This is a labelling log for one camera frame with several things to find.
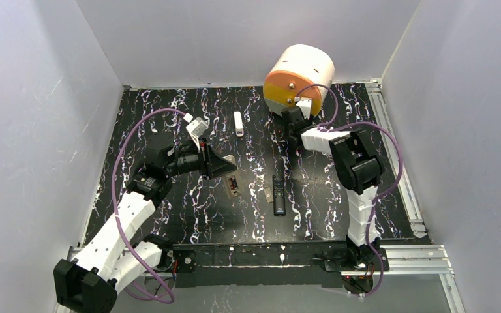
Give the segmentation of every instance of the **white wall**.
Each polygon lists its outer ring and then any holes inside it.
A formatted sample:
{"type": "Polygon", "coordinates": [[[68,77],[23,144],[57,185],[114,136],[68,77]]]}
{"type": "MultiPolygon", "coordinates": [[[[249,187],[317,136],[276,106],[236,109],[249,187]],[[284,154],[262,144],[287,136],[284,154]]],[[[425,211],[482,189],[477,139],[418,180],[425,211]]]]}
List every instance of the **white wall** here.
{"type": "Polygon", "coordinates": [[[501,312],[501,1],[424,1],[383,92],[468,312],[501,312]]]}
{"type": "Polygon", "coordinates": [[[78,0],[123,85],[262,85],[281,53],[310,44],[335,81],[380,77],[419,0],[78,0]]]}
{"type": "Polygon", "coordinates": [[[0,312],[51,312],[122,87],[75,0],[0,1],[0,312]]]}

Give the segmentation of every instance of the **black marble table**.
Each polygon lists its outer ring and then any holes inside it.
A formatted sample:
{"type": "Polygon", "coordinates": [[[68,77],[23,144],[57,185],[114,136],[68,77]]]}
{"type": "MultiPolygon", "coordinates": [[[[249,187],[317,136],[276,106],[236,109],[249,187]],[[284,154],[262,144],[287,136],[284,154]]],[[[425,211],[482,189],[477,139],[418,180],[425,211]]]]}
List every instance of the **black marble table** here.
{"type": "MultiPolygon", "coordinates": [[[[339,97],[334,126],[354,121],[375,122],[363,84],[332,86],[339,97]]],[[[143,116],[158,108],[178,108],[203,117],[210,126],[205,133],[222,156],[234,155],[244,186],[242,195],[230,200],[222,182],[206,181],[198,173],[175,177],[174,187],[154,215],[134,236],[164,235],[175,243],[260,243],[345,240],[348,229],[346,191],[337,179],[333,162],[322,153],[290,151],[282,135],[281,118],[269,112],[261,87],[205,89],[141,89],[125,91],[118,111],[100,185],[86,231],[90,241],[112,214],[110,179],[119,146],[143,116]],[[245,136],[234,134],[233,112],[241,111],[245,136]],[[286,178],[286,216],[274,216],[263,188],[271,188],[271,176],[286,178]]],[[[316,121],[333,114],[328,98],[316,121]]],[[[129,143],[117,179],[124,192],[129,177],[145,150],[145,143],[158,132],[171,132],[187,140],[186,123],[173,113],[156,116],[139,129],[129,143]]],[[[379,190],[394,181],[381,135],[368,130],[387,171],[379,190]]],[[[395,191],[376,206],[376,228],[383,239],[412,238],[401,195],[395,191]]]]}

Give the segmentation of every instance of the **white cylindrical container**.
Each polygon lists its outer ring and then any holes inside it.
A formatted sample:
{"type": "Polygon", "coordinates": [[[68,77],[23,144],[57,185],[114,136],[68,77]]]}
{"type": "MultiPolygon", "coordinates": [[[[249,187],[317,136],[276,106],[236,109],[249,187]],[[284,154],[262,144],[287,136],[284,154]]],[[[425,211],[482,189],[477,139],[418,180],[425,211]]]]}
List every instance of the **white cylindrical container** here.
{"type": "MultiPolygon", "coordinates": [[[[264,100],[269,109],[281,115],[281,110],[294,106],[293,101],[302,88],[321,83],[331,86],[335,65],[322,50],[296,44],[283,52],[277,63],[264,80],[264,100]]],[[[312,99],[312,115],[318,115],[328,91],[321,87],[311,87],[300,94],[312,99]]]]}

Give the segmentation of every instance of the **gray floor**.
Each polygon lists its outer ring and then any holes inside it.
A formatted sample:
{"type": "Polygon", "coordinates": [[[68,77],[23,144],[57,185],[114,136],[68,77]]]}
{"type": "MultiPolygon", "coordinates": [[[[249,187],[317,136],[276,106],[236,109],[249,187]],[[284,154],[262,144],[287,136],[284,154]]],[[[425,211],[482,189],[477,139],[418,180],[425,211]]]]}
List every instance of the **gray floor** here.
{"type": "Polygon", "coordinates": [[[172,305],[139,301],[121,293],[120,312],[450,312],[438,275],[388,275],[372,297],[355,297],[319,286],[206,286],[174,289],[172,305]]]}

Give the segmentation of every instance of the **black remote control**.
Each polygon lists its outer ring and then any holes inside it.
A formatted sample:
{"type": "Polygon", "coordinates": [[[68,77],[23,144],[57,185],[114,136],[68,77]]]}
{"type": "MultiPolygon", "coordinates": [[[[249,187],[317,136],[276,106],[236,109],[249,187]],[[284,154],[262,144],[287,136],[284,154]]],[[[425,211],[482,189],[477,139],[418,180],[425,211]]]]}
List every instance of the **black remote control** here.
{"type": "Polygon", "coordinates": [[[273,214],[275,216],[285,215],[285,184],[282,180],[273,178],[273,214]]]}

